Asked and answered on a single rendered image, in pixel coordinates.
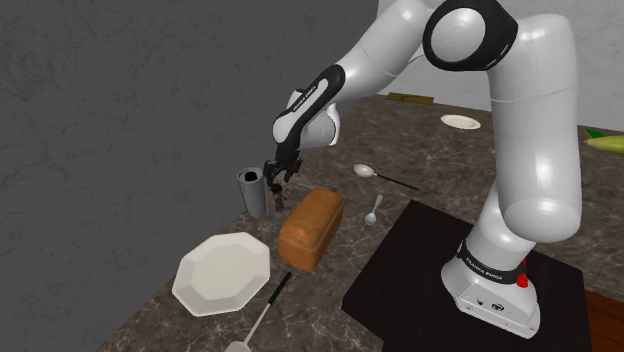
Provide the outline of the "small brown figure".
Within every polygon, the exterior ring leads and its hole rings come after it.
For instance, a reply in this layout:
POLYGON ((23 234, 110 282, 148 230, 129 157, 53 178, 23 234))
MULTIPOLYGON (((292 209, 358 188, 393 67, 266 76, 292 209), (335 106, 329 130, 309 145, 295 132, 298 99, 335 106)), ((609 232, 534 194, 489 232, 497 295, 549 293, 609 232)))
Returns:
POLYGON ((270 186, 271 192, 273 194, 273 200, 275 204, 275 209, 278 213, 281 213, 285 210, 285 200, 286 197, 283 194, 283 187, 278 183, 273 183, 270 186))

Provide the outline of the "yellow-green corn cob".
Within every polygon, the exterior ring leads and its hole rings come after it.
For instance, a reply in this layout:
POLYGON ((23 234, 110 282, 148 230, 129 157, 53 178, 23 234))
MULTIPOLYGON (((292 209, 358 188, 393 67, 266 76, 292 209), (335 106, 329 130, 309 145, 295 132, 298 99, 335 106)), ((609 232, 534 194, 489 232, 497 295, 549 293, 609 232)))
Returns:
POLYGON ((595 150, 624 156, 624 135, 606 136, 597 130, 585 129, 585 145, 595 150))

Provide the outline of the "small silver spoon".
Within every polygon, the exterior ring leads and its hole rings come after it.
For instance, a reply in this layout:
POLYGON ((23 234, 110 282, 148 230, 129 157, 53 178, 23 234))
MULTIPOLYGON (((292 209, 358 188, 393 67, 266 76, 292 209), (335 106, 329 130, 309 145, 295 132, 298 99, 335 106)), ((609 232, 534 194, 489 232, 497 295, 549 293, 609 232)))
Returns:
POLYGON ((373 224, 375 224, 375 223, 376 223, 376 220, 377 220, 377 217, 376 217, 376 210, 377 210, 378 206, 380 205, 380 203, 382 202, 382 200, 383 200, 383 196, 382 196, 382 195, 378 195, 378 196, 376 197, 374 207, 373 207, 373 208, 372 208, 372 210, 371 210, 371 211, 370 211, 370 212, 369 212, 369 213, 365 216, 365 219, 364 219, 364 221, 365 221, 365 223, 366 223, 367 225, 373 225, 373 224))

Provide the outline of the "olive flat box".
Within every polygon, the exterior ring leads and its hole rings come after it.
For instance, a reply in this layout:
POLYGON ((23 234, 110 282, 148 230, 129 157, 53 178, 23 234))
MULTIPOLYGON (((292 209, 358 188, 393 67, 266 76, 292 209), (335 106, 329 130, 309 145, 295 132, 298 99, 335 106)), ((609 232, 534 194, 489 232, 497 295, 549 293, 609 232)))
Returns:
POLYGON ((393 100, 393 101, 402 101, 402 102, 409 102, 409 103, 416 103, 416 104, 423 104, 423 105, 432 105, 434 103, 434 98, 432 96, 403 94, 403 93, 397 93, 397 92, 389 92, 386 95, 386 98, 388 100, 393 100))

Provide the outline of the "grey cup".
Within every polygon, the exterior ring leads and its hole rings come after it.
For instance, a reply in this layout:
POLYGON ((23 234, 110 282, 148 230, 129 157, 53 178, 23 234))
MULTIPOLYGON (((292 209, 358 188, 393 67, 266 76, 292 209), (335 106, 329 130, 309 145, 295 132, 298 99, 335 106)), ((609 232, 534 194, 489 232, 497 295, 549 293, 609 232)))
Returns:
POLYGON ((249 215, 254 218, 263 217, 267 213, 263 170, 258 167, 244 168, 237 174, 237 181, 249 215))

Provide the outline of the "black robot stand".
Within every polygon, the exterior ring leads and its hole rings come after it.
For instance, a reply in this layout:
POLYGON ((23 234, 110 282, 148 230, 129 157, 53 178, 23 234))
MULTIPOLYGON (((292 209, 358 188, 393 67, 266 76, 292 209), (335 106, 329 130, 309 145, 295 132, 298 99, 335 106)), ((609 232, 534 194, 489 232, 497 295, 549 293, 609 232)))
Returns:
POLYGON ((533 338, 458 310, 440 271, 471 228, 410 201, 346 292, 343 310, 383 340, 382 352, 592 352, 581 270, 537 251, 527 256, 541 310, 533 338))

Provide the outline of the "white octagonal plate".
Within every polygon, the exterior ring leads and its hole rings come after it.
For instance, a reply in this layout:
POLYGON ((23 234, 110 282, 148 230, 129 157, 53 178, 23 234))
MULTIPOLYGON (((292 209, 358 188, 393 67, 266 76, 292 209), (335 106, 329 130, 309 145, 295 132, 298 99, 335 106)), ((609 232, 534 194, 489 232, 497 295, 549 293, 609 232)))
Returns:
POLYGON ((173 295, 194 316, 242 309, 270 278, 270 249, 247 232, 213 235, 180 261, 173 295))

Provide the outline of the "black-handled silver spatula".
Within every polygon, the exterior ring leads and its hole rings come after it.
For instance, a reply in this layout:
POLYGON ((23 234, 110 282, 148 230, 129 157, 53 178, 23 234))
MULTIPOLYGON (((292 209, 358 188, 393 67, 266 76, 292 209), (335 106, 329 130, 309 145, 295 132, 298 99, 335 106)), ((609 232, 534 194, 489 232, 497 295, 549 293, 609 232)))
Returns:
POLYGON ((269 298, 269 300, 268 300, 266 306, 264 307, 263 311, 261 312, 261 314, 259 315, 259 317, 255 321, 253 327, 250 329, 249 333, 246 335, 245 339, 243 341, 233 341, 233 342, 231 342, 228 345, 228 347, 225 349, 224 352, 251 352, 251 349, 249 347, 249 342, 250 342, 252 336, 254 335, 254 333, 256 332, 257 328, 261 324, 261 322, 264 319, 264 317, 265 317, 267 311, 269 310, 269 308, 275 303, 277 297, 279 296, 279 294, 281 293, 283 288, 286 286, 286 284, 289 281, 289 279, 291 278, 291 276, 292 276, 291 272, 287 272, 284 275, 284 277, 282 278, 281 282, 279 283, 279 285, 276 287, 276 289, 274 290, 273 294, 269 298))

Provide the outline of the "white round plate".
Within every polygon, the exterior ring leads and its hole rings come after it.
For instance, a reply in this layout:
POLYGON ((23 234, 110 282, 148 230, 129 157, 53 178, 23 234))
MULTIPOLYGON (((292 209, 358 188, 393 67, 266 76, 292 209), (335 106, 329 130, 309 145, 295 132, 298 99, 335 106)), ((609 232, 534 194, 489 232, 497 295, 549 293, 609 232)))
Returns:
POLYGON ((462 130, 476 130, 481 127, 479 121, 464 115, 446 114, 440 120, 450 127, 462 130))

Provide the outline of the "brown bread loaf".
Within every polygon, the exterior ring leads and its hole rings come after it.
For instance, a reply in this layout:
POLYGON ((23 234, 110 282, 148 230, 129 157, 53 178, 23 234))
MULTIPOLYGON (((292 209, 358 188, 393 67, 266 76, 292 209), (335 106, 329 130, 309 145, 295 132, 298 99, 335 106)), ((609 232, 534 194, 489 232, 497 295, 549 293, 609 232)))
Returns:
POLYGON ((310 190, 283 223, 278 250, 282 261, 314 271, 340 227, 343 198, 325 188, 310 190))

